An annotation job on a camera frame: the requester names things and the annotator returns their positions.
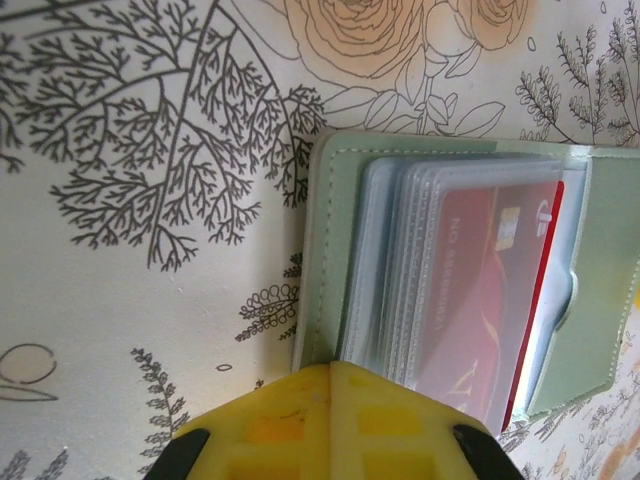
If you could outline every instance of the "fern illustration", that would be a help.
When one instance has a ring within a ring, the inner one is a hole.
[[[27,82],[19,76],[22,55],[12,47],[14,40],[12,35],[0,33],[0,161],[7,173],[19,173],[24,166],[18,157],[4,152],[5,148],[19,149],[23,144],[9,111],[27,88]]]
[[[62,475],[68,460],[69,454],[67,450],[62,450],[49,466],[45,468],[40,475],[35,477],[35,480],[56,480]],[[31,457],[27,455],[25,451],[19,450],[2,473],[0,473],[0,480],[21,480],[26,475],[27,466],[30,461]]]
[[[522,468],[524,480],[540,480],[542,478],[542,467],[534,467],[527,462]]]
[[[287,328],[282,334],[280,334],[280,336],[278,337],[278,340],[286,340],[287,338],[293,337],[296,334],[297,330],[298,330],[298,324],[294,323],[289,328]]]
[[[153,398],[147,401],[147,406],[162,411],[161,414],[153,415],[149,419],[149,423],[157,427],[158,431],[145,438],[149,448],[140,453],[143,457],[156,458],[162,453],[178,428],[189,420],[189,414],[187,412],[180,414],[185,405],[184,397],[173,399],[176,387],[168,381],[167,372],[162,369],[159,362],[153,360],[153,355],[142,348],[134,348],[131,350],[131,355],[139,364],[140,370],[144,372],[142,378],[150,384],[147,390]],[[145,474],[152,465],[153,462],[145,465],[138,472]]]
[[[522,445],[529,436],[530,427],[530,423],[522,420],[510,424],[507,430],[502,432],[500,437],[498,437],[498,442],[502,449],[507,453],[511,453]]]
[[[590,430],[596,431],[600,429],[602,426],[607,425],[616,414],[622,416],[634,405],[634,400],[640,393],[640,374],[631,372],[629,376],[632,380],[631,389],[627,387],[620,388],[611,405],[600,405],[591,417],[589,422]]]
[[[250,200],[257,175],[284,205],[306,200],[320,97],[282,91],[218,0],[205,15],[200,7],[58,8],[45,17],[50,28],[27,38],[19,71],[33,85],[15,118],[35,152],[72,165],[51,193],[79,230],[74,243],[145,245],[148,267],[175,271],[199,248],[188,226],[205,228],[209,242],[244,240],[261,207]]]
[[[302,276],[302,253],[291,255],[290,258],[293,267],[287,268],[282,276],[284,278],[300,278]]]
[[[542,426],[534,432],[534,435],[537,436],[542,442],[548,440],[553,432],[555,432],[562,424],[565,418],[567,418],[569,415],[571,416],[571,418],[575,417],[578,413],[580,413],[580,411],[582,411],[584,407],[589,404],[590,401],[591,398],[588,400],[583,400],[582,402],[578,402],[569,408],[545,417],[545,419],[542,420]]]
[[[546,141],[553,131],[555,135],[559,135],[560,143],[578,143],[560,126],[561,106],[566,105],[580,128],[588,127],[591,143],[596,142],[596,135],[604,130],[604,107],[608,100],[605,97],[605,56],[594,58],[595,39],[596,30],[593,25],[587,29],[584,38],[576,37],[574,47],[569,45],[562,32],[558,34],[558,58],[565,68],[564,75],[577,92],[564,104],[560,85],[549,72],[549,67],[540,67],[537,75],[522,72],[516,95],[520,97],[520,104],[527,107],[527,112],[540,130],[523,130],[521,139]]]
[[[609,33],[607,56],[618,69],[607,80],[607,89],[624,115],[609,121],[607,130],[618,146],[638,146],[640,122],[640,21],[635,3],[629,0],[623,20],[616,18]]]
[[[283,272],[284,278],[300,278],[302,275],[302,253],[290,257],[293,264]],[[297,285],[271,285],[254,293],[240,308],[240,316],[251,320],[251,325],[236,335],[236,341],[242,342],[278,325],[286,324],[297,314],[300,289]],[[286,340],[295,335],[297,324],[289,326],[279,337]]]

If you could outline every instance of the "wallet stitching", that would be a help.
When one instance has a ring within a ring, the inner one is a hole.
[[[343,155],[345,153],[381,153],[381,154],[396,154],[396,155],[430,155],[430,154],[440,154],[440,155],[460,155],[460,154],[473,154],[473,153],[487,153],[487,152],[477,152],[474,150],[399,150],[399,149],[362,149],[362,148],[341,148],[339,150],[334,151],[331,154],[331,160],[329,162],[329,196],[327,200],[327,223],[325,227],[325,241],[322,252],[322,280],[320,282],[320,294],[318,296],[318,313],[315,318],[315,327],[314,327],[314,335],[313,342],[311,344],[311,361],[314,359],[314,354],[316,352],[316,346],[318,344],[318,337],[320,335],[320,317],[322,313],[322,303],[324,299],[324,288],[327,281],[327,251],[329,247],[329,232],[331,230],[331,221],[332,221],[332,207],[333,207],[333,175],[335,172],[334,165],[335,159],[338,155]],[[592,158],[590,155],[562,155],[557,153],[548,153],[545,154],[547,157],[560,157],[560,158]]]
[[[400,154],[400,155],[407,155],[407,154],[414,154],[414,155],[428,155],[428,154],[441,154],[441,155],[455,155],[455,154],[473,154],[473,153],[483,153],[483,152],[477,152],[477,151],[473,151],[473,150],[465,150],[465,151],[441,151],[441,150],[397,150],[397,149],[386,149],[386,150],[380,150],[380,149],[359,149],[359,148],[342,148],[339,150],[336,150],[335,152],[333,152],[331,154],[331,160],[329,162],[329,197],[328,197],[328,207],[327,207],[327,223],[325,226],[325,241],[324,241],[324,251],[322,253],[322,280],[321,280],[321,284],[320,284],[320,294],[319,294],[319,298],[318,298],[318,313],[316,314],[316,318],[315,318],[315,332],[314,332],[314,338],[313,338],[313,343],[311,344],[311,360],[313,361],[314,358],[314,354],[315,354],[315,350],[316,350],[316,345],[318,342],[318,337],[320,335],[320,327],[321,327],[321,323],[320,323],[320,317],[321,317],[321,313],[322,313],[322,302],[323,302],[323,295],[324,295],[324,287],[326,285],[326,273],[327,273],[327,251],[328,251],[328,247],[329,247],[329,233],[331,230],[331,221],[332,221],[332,206],[333,206],[333,175],[335,172],[335,168],[334,168],[334,164],[335,164],[335,159],[338,155],[342,155],[345,153],[381,153],[381,154]],[[560,158],[564,158],[564,159],[629,159],[628,157],[625,156],[615,156],[615,155],[571,155],[571,154],[559,154],[559,153],[544,153],[544,156],[547,157],[560,157]],[[618,326],[618,337],[620,336],[620,331],[624,328],[624,326],[626,325],[626,318],[629,315],[629,311],[631,309],[631,302],[633,300],[633,294],[634,292],[634,284],[636,283],[636,280],[638,279],[638,276],[640,276],[640,255],[638,255],[638,260],[636,262],[636,269],[634,272],[634,275],[632,277],[631,280],[631,284],[629,285],[629,291],[627,293],[627,301],[625,303],[625,307],[623,309],[622,315],[621,315],[621,319],[619,322],[619,326]],[[612,355],[612,360],[611,360],[611,366],[609,368],[609,379],[611,379],[611,377],[613,376],[613,372],[615,370],[615,362],[616,362],[616,358],[618,357],[617,353],[619,352],[619,348],[614,349],[614,353]],[[558,411],[562,408],[564,408],[565,405],[573,403],[575,400],[581,398],[581,397],[585,397],[591,394],[591,392],[594,392],[595,390],[598,390],[600,387],[602,387],[603,385],[605,385],[606,382],[603,382],[599,385],[597,385],[596,387],[594,387],[593,389],[584,392],[580,395],[577,395],[576,397],[573,397],[572,399],[570,399],[569,401],[567,401],[565,404],[560,405],[558,407],[555,408],[551,408],[545,411],[541,411],[541,412],[537,412],[537,413],[553,413],[555,411]]]

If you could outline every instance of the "card chip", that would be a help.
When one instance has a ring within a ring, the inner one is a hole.
[[[520,207],[505,208],[500,215],[500,227],[496,239],[496,252],[513,247],[520,218]]]

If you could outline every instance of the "peach rose drawing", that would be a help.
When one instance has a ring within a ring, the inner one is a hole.
[[[518,37],[529,0],[448,0],[462,33],[485,50],[498,50]]]
[[[424,72],[423,28],[436,0],[284,0],[305,66],[345,87],[393,89],[407,62]]]

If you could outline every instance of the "tablecloth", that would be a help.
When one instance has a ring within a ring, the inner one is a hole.
[[[633,0],[0,1],[0,479],[141,478],[288,373],[322,132],[637,146],[639,98]],[[639,478],[639,334],[526,478]]]

